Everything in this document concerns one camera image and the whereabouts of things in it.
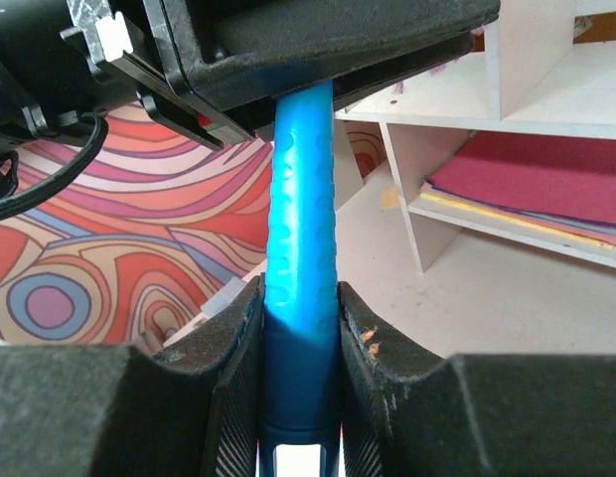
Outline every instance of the shelf compartment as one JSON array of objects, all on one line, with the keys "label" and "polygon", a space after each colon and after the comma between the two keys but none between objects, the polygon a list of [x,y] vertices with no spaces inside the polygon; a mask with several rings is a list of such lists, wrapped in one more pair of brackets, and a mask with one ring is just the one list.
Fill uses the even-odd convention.
[{"label": "shelf compartment", "polygon": [[408,209],[412,214],[443,223],[616,268],[616,246],[605,248],[585,243],[574,238],[566,238],[514,224],[504,219],[452,207],[421,196],[411,202]]},{"label": "shelf compartment", "polygon": [[616,41],[574,45],[504,119],[487,117],[485,55],[436,75],[384,89],[347,113],[350,120],[616,139]]}]

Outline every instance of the red paper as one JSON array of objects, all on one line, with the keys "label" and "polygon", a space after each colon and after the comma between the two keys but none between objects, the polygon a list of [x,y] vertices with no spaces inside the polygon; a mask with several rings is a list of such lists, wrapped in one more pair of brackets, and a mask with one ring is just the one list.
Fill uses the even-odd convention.
[{"label": "red paper", "polygon": [[481,132],[431,177],[439,190],[616,227],[616,141]]}]

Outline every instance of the patterned rug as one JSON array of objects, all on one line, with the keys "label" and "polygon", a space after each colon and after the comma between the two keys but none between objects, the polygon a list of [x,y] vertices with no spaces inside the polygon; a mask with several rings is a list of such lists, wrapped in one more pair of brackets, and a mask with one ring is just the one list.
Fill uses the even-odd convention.
[{"label": "patterned rug", "polygon": [[[165,340],[264,259],[272,147],[212,152],[137,105],[108,117],[98,158],[41,207],[0,223],[0,338],[13,344]],[[348,123],[364,175],[385,160],[371,124]],[[21,189],[72,159],[21,152]]]}]

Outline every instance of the blue tube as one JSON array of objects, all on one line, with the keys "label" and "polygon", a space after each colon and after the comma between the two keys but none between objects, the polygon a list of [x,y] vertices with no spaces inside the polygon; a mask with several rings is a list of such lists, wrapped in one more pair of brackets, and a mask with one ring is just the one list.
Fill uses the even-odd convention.
[{"label": "blue tube", "polygon": [[269,460],[279,444],[320,443],[331,454],[326,460],[335,447],[338,457],[341,342],[331,81],[278,101],[272,168],[262,475],[273,475]]}]

